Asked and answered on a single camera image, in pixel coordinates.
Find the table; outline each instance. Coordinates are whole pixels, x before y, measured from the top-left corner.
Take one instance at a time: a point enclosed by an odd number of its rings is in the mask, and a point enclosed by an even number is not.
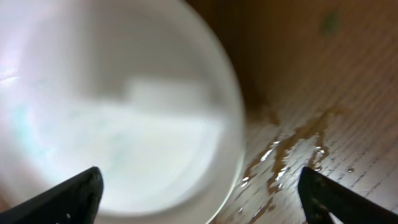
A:
[[[246,104],[246,165],[213,223],[305,223],[304,166],[398,213],[398,2],[188,0]]]

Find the plate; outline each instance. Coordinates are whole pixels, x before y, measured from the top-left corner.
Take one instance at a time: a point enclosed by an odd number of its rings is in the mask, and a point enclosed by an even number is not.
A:
[[[222,48],[184,2],[18,0],[1,9],[8,201],[98,166],[98,223],[216,215],[243,162],[241,99]]]

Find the black object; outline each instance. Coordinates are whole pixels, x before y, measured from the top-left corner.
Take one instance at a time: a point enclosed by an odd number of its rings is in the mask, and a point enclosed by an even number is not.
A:
[[[398,223],[398,215],[304,167],[298,194],[308,224],[333,224],[329,212],[345,224]]]
[[[0,213],[0,224],[92,224],[102,193],[101,172],[92,167]]]

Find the white plate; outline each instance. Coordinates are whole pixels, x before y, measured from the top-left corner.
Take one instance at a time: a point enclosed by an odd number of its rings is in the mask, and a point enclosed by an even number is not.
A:
[[[243,162],[233,71],[176,0],[0,3],[0,182],[18,204],[89,168],[98,223],[206,223]]]

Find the tabletop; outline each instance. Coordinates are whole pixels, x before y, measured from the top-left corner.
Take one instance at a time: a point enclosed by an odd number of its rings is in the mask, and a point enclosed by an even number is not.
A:
[[[305,223],[302,167],[398,213],[398,3],[188,0],[246,105],[246,165],[214,224]]]

